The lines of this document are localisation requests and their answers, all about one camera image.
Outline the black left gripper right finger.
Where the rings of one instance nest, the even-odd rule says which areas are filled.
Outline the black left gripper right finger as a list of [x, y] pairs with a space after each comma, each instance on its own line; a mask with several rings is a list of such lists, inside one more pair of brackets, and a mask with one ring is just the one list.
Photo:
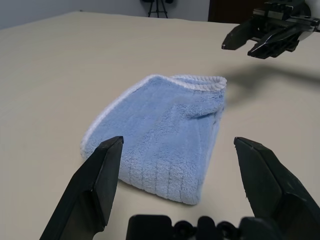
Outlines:
[[254, 216], [272, 219], [286, 240], [318, 240], [320, 207], [300, 180], [261, 143], [244, 137], [233, 143]]

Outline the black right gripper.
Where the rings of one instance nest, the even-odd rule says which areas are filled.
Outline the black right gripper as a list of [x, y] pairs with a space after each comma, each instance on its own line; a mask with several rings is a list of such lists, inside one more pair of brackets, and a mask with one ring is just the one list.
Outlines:
[[[253, 10], [253, 15], [308, 26], [305, 32], [320, 32], [319, 0], [267, 0], [262, 7]], [[227, 34], [221, 48], [234, 51], [253, 40], [256, 44], [247, 55], [258, 59], [276, 58], [285, 51], [296, 50], [303, 33], [300, 26], [277, 28], [264, 36], [260, 28], [264, 29], [265, 23], [265, 19], [241, 23]]]

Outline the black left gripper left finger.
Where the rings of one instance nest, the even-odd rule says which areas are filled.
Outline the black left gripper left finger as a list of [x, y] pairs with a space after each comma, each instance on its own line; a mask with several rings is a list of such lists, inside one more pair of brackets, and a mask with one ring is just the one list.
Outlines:
[[92, 240], [105, 230], [117, 190], [124, 138], [99, 144], [74, 173], [42, 235], [42, 240]]

